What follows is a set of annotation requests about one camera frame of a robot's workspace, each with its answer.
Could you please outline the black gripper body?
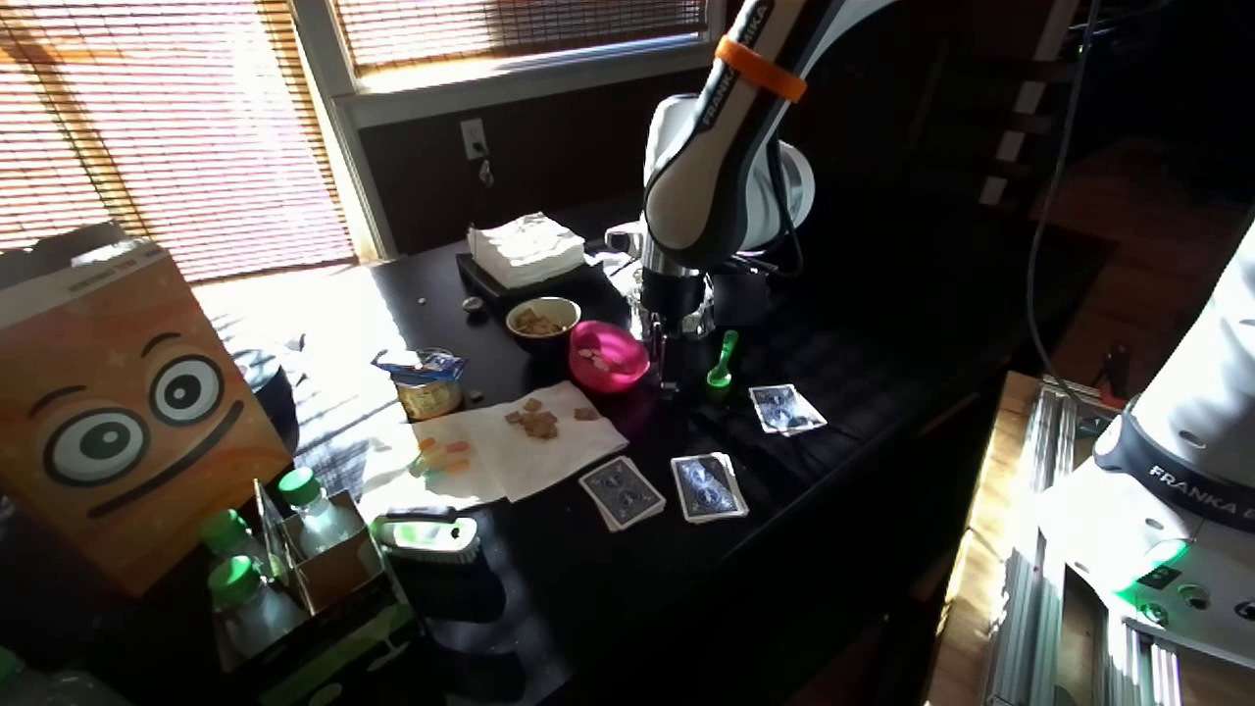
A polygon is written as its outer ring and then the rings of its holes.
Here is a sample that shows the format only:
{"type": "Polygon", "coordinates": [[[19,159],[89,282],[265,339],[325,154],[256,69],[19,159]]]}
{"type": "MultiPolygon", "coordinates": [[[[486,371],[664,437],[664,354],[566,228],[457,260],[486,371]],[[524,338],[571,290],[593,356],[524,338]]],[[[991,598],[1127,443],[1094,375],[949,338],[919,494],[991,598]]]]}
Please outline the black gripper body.
{"type": "Polygon", "coordinates": [[[707,346],[714,334],[718,287],[702,267],[681,267],[664,256],[642,264],[638,308],[642,338],[656,354],[707,346]]]}

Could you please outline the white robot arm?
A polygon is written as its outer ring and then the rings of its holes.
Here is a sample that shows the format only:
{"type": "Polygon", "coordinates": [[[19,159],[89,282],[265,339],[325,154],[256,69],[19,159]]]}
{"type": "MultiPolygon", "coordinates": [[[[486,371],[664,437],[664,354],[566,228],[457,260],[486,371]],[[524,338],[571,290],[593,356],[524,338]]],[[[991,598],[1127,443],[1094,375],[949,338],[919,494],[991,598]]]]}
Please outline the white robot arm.
{"type": "Polygon", "coordinates": [[[894,0],[740,0],[695,95],[656,107],[642,145],[642,338],[702,339],[710,271],[800,228],[814,202],[808,158],[779,142],[812,67],[894,0]]]}

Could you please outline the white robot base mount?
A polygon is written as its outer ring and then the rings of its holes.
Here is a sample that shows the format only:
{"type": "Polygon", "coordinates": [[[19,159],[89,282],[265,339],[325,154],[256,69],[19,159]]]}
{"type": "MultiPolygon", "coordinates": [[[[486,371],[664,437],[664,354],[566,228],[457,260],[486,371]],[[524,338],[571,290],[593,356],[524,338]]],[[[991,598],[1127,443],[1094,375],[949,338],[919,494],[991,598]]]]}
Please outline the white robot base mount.
{"type": "Polygon", "coordinates": [[[1094,462],[1030,503],[1042,543],[1106,606],[1106,706],[1255,706],[1255,567],[1226,532],[1094,462]]]}

